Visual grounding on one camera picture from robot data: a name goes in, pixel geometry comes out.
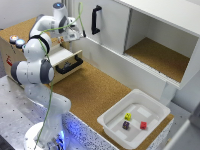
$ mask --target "plastic container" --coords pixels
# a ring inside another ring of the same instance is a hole
[[[129,129],[122,128],[126,113],[131,113]],[[151,132],[168,116],[170,109],[135,89],[103,113],[97,121],[105,133],[125,149],[137,148]],[[145,130],[141,121],[147,122]]]

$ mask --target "green cable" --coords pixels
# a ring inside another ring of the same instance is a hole
[[[79,16],[78,16],[78,17],[75,19],[75,21],[73,21],[71,24],[69,24],[69,25],[67,25],[67,26],[64,26],[64,27],[60,27],[60,28],[54,28],[54,29],[47,29],[47,30],[44,30],[44,31],[42,31],[42,32],[40,33],[40,35],[43,34],[44,32],[47,32],[47,31],[59,30],[59,29],[67,28],[67,27],[71,26],[74,22],[76,22],[78,19],[80,19],[82,29],[84,30],[83,23],[82,23],[82,20],[81,20],[81,15],[82,15],[82,12],[83,12],[83,3],[82,3],[82,2],[79,3],[78,12],[79,12]],[[41,41],[40,39],[39,39],[39,42],[40,42],[40,44],[42,45],[42,49],[43,49],[43,50],[45,51],[45,53],[46,53],[46,56],[47,56],[48,61],[50,62],[49,55],[47,54],[47,51],[46,51],[46,49],[45,49],[45,47],[44,47],[44,45],[43,45],[43,43],[42,43],[42,41]],[[39,133],[39,136],[38,136],[38,139],[37,139],[37,142],[36,142],[36,145],[35,145],[34,150],[35,150],[36,147],[37,147],[37,144],[38,144],[38,142],[39,142],[41,133],[42,133],[43,128],[44,128],[44,124],[45,124],[46,119],[47,119],[47,116],[48,116],[48,114],[49,114],[49,110],[50,110],[50,107],[51,107],[52,93],[53,93],[53,80],[51,81],[51,93],[50,93],[50,99],[49,99],[48,110],[47,110],[47,113],[46,113],[46,116],[45,116],[45,119],[44,119],[42,128],[41,128],[41,130],[40,130],[40,133]]]

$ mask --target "drawer handle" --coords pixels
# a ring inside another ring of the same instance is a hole
[[[96,6],[96,8],[93,9],[92,12],[92,34],[97,34],[100,32],[100,30],[96,27],[97,22],[97,11],[102,10],[101,6]]]
[[[77,61],[76,63],[72,64],[71,66],[64,66],[62,69],[57,65],[56,71],[60,74],[66,74],[83,63],[83,60],[79,58],[78,55],[75,55],[75,60]]]

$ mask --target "small toy block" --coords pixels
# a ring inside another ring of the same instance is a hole
[[[126,113],[125,118],[126,120],[130,121],[131,120],[131,113]]]
[[[128,130],[128,128],[129,128],[129,124],[130,124],[129,122],[124,121],[122,127],[123,127],[124,129]]]
[[[143,129],[145,130],[147,128],[147,123],[146,122],[142,122],[141,121],[141,124],[140,124],[140,129]]]

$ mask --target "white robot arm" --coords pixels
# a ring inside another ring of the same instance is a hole
[[[19,84],[24,85],[26,96],[33,102],[42,104],[44,107],[48,107],[51,91],[43,84],[49,84],[53,80],[54,69],[50,62],[45,59],[52,45],[51,38],[42,31],[50,31],[52,37],[63,36],[65,41],[78,40],[81,37],[75,19],[67,17],[67,9],[64,4],[55,3],[53,5],[53,12],[53,17],[38,16],[30,31],[29,41],[22,47],[27,61],[15,62],[11,68],[13,79]],[[55,149],[55,147],[49,147],[48,143],[55,142],[55,139],[63,131],[62,114],[70,110],[71,102],[64,96],[52,93],[50,107],[51,109],[40,136],[39,145],[35,150]],[[59,146],[59,149],[66,150],[66,141],[65,139],[62,140],[62,146]],[[28,144],[25,146],[25,150],[27,146],[30,149],[30,147],[35,145]]]

